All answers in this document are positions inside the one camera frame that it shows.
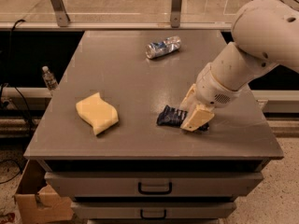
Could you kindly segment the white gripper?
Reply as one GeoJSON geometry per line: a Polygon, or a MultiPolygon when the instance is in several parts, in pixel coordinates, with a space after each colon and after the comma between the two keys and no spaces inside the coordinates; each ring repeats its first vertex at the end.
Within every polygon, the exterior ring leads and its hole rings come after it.
{"type": "Polygon", "coordinates": [[[215,116],[213,107],[225,107],[238,98],[240,91],[230,91],[223,87],[212,75],[211,63],[198,74],[179,108],[189,111],[180,128],[189,132],[197,130],[215,116]]]}

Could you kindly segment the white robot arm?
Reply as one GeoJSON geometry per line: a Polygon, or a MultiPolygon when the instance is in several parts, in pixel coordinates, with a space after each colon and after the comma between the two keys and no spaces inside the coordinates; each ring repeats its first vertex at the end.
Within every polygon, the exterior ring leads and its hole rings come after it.
{"type": "Polygon", "coordinates": [[[278,0],[252,0],[235,14],[233,41],[208,63],[180,109],[180,128],[193,132],[214,118],[213,110],[235,100],[253,79],[278,65],[299,72],[299,12],[278,0]]]}

